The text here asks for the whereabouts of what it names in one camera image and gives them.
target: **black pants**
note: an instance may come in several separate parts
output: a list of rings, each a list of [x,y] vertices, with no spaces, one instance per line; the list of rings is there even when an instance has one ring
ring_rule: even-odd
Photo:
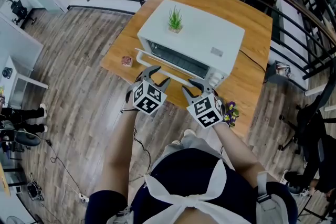
[[[42,133],[44,132],[43,124],[28,124],[26,120],[38,119],[44,116],[44,109],[37,110],[19,110],[11,108],[3,108],[1,115],[5,116],[7,120],[11,121],[16,130],[25,129],[28,133]]]
[[[320,159],[317,148],[313,147],[309,151],[308,163],[306,169],[304,169],[303,175],[299,175],[297,172],[287,172],[285,174],[285,180],[287,180],[293,187],[307,188],[310,182],[314,179],[316,172],[319,169]]]

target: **oven door handle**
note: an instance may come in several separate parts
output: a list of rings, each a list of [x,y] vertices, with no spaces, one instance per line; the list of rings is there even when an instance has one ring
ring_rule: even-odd
[[[138,52],[138,55],[137,55],[137,62],[138,63],[140,63],[140,64],[142,64],[142,65],[144,65],[144,66],[146,66],[146,67],[151,67],[152,65],[150,64],[150,63],[148,63],[148,62],[146,62],[146,61],[144,61],[144,60],[142,60],[141,58],[142,58],[142,56],[143,56],[143,54],[145,53],[144,51],[142,51],[142,50],[138,50],[139,52]],[[176,81],[178,81],[178,82],[180,82],[180,83],[182,83],[183,85],[186,85],[186,86],[188,86],[188,87],[193,87],[193,85],[192,84],[190,84],[188,81],[186,81],[186,80],[184,80],[184,79],[181,79],[181,78],[179,78],[178,76],[175,76],[174,74],[171,74],[171,73],[169,73],[169,72],[167,72],[167,71],[164,71],[164,70],[162,70],[162,69],[160,69],[158,72],[160,72],[160,73],[162,73],[162,74],[164,74],[165,76],[167,76],[167,77],[170,77],[170,78],[172,78],[173,80],[176,80]]]

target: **wooden floor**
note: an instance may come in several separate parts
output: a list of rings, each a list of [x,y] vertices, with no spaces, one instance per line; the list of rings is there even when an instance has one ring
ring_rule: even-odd
[[[34,16],[37,21],[25,30],[45,46],[32,77],[49,84],[50,88],[44,91],[28,87],[24,108],[37,108],[40,102],[47,105],[49,131],[44,137],[51,139],[58,157],[64,161],[82,193],[89,196],[101,172],[104,151],[120,116],[128,86],[118,76],[102,69],[99,62],[130,15],[72,8],[66,15],[37,10]],[[279,115],[295,122],[295,104],[309,102],[310,99],[305,99],[303,92],[291,84],[267,83],[263,86],[246,143],[277,179],[285,169],[303,171],[302,157],[294,154],[295,145],[285,152],[277,151],[278,144],[293,135],[292,130],[279,121]],[[327,125],[329,133],[334,130],[330,125]],[[189,127],[211,146],[220,149],[212,129],[202,130],[186,110],[170,103],[166,102],[154,117],[139,113],[136,121],[137,138],[150,151],[152,163],[168,143],[181,138]],[[70,184],[78,192],[62,165],[58,161],[53,164],[51,157],[54,157],[53,152],[43,142],[23,154],[22,166],[26,174],[33,173],[41,185],[45,197],[43,205],[61,223],[79,224],[84,219],[86,207],[80,203],[75,191],[65,185]],[[143,175],[148,164],[147,154],[134,143],[131,180]],[[130,183],[129,201],[142,183],[143,178]],[[46,223],[58,223],[39,202],[31,201],[25,194],[21,196],[32,213],[39,214]],[[301,208],[307,198],[296,199]],[[321,214],[326,204],[321,194],[315,194],[309,208]],[[304,223],[317,222],[315,217],[302,220]]]

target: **power outlet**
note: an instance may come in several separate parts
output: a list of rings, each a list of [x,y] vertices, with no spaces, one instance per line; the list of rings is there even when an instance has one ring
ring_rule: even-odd
[[[89,202],[89,197],[88,196],[85,196],[85,195],[83,195],[81,193],[78,196],[79,196],[79,199],[81,200],[81,202],[83,204],[85,204],[86,202]]]

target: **dark blue sleeve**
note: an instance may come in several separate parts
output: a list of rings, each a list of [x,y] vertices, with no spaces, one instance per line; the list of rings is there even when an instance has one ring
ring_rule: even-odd
[[[126,198],[112,190],[101,190],[90,196],[85,214],[85,224],[106,224],[106,222],[127,206]]]
[[[289,224],[296,224],[298,219],[298,206],[289,192],[288,187],[279,182],[267,182],[266,185],[267,194],[275,194],[283,199],[287,208],[287,216]]]

